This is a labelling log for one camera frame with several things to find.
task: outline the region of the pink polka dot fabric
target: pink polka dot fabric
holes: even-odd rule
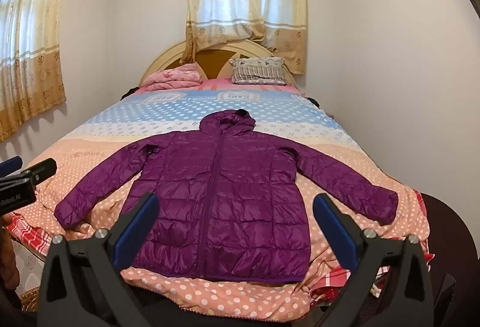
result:
[[[336,145],[330,141],[319,144],[320,139],[298,138],[318,151],[330,155],[368,178],[374,185],[398,193],[397,217],[388,226],[380,226],[333,199],[337,207],[354,218],[358,225],[372,228],[383,237],[404,238],[414,233],[424,242],[430,229],[413,189],[386,176],[368,156],[360,150]],[[130,142],[95,142],[81,139],[63,139],[54,144],[35,162],[52,157],[57,161],[57,174],[39,185],[37,202],[18,211],[30,226],[42,228],[51,236],[62,233],[68,239],[90,237],[99,228],[111,228],[119,216],[123,202],[133,180],[99,202],[85,223],[74,230],[65,231],[53,216],[56,204],[94,166]],[[305,201],[310,224],[310,268],[303,282],[282,286],[269,286],[255,282],[209,282],[199,278],[171,278],[131,267],[122,271],[126,282],[153,292],[161,293],[180,307],[208,315],[231,316],[259,320],[292,321],[303,317],[310,309],[312,288],[328,273],[339,266],[322,230],[316,223],[313,198],[323,191],[305,177],[297,176],[297,186]]]

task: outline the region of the bed sheet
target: bed sheet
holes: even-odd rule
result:
[[[402,239],[410,233],[417,234],[428,252],[426,240],[430,230],[420,194],[385,175],[325,112],[292,87],[233,85],[225,79],[212,79],[187,90],[132,95],[56,142],[34,162],[54,158],[57,174],[39,185],[36,203],[16,212],[10,231],[23,243],[46,255],[54,234],[81,239],[92,236],[96,229],[110,228],[136,178],[97,204],[86,222],[74,230],[65,232],[53,211],[88,171],[128,143],[154,134],[197,129],[206,114],[240,108],[256,119],[256,131],[303,143],[349,165],[375,185],[396,191],[399,196],[397,217],[388,226],[379,226],[339,201],[334,199],[334,202],[361,228],[373,228],[381,236]],[[284,322],[302,317],[312,304],[328,298],[325,288],[342,287],[350,273],[339,266],[314,220],[311,204],[322,190],[300,174],[296,183],[304,198],[310,224],[310,268],[303,282],[284,286],[209,282],[168,278],[133,267],[122,271],[123,278],[132,285],[165,295],[185,309],[203,314]]]

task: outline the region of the purple puffer jacket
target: purple puffer jacket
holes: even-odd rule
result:
[[[123,205],[145,192],[160,213],[133,266],[167,277],[270,283],[302,281],[310,236],[297,170],[357,213],[391,223],[395,192],[309,147],[253,131],[247,111],[206,116],[200,130],[151,136],[90,171],[55,208],[63,228],[81,223],[111,192],[142,172]]]

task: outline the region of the jacket cuff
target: jacket cuff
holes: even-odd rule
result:
[[[77,215],[67,201],[60,201],[55,207],[53,215],[64,230],[70,229],[77,221]]]

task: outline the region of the metal screw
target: metal screw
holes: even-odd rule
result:
[[[103,238],[106,238],[108,234],[109,232],[105,228],[102,228],[95,233],[95,237],[99,239],[103,239]]]
[[[409,235],[408,239],[409,242],[412,243],[412,245],[416,245],[420,241],[417,235]]]
[[[375,232],[374,229],[371,229],[371,228],[364,229],[363,235],[365,235],[367,239],[374,239],[377,237],[377,233]]]
[[[52,239],[52,243],[54,245],[58,245],[58,244],[62,243],[62,241],[63,241],[63,236],[62,235],[55,235]]]

